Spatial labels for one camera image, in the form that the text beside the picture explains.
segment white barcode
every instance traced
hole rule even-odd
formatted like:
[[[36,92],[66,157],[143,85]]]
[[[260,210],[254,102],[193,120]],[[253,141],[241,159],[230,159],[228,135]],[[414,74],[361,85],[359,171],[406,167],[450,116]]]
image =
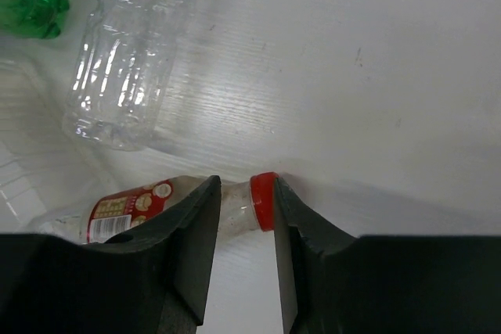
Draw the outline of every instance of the white barcode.
[[[120,217],[93,219],[88,230],[89,242],[105,242],[110,237],[126,231],[131,227],[131,215]]]

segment bottle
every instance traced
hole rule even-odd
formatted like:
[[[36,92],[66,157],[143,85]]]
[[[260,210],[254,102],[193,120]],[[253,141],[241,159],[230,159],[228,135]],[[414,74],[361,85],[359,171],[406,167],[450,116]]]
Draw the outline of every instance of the bottle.
[[[193,3],[98,0],[67,99],[67,134],[112,149],[148,144]]]
[[[68,0],[0,0],[0,28],[21,37],[55,38],[69,9]]]
[[[223,184],[218,237],[273,230],[273,184],[268,172],[239,184]],[[24,231],[58,235],[71,242],[105,242],[140,225],[187,197],[205,179],[179,176],[103,197],[96,204],[35,218]]]

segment green plastic bottle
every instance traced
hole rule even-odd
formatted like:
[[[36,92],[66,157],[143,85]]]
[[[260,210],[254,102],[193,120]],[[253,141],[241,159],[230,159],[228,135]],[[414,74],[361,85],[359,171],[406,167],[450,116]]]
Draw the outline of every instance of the green plastic bottle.
[[[27,38],[55,38],[69,9],[68,0],[0,0],[0,28]]]

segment red bottle cap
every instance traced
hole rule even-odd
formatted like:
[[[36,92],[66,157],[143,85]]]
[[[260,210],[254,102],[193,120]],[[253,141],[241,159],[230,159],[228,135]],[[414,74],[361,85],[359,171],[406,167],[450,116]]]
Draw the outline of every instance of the red bottle cap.
[[[250,193],[254,211],[262,231],[275,228],[273,220],[273,186],[279,175],[276,172],[265,172],[250,178]]]

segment bottle label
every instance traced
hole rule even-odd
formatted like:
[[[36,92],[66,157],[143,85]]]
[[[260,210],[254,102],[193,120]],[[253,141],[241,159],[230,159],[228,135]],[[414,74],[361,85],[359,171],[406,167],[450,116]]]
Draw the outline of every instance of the bottle label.
[[[87,242],[105,242],[160,214],[174,202],[169,180],[103,197],[92,209],[87,223]]]

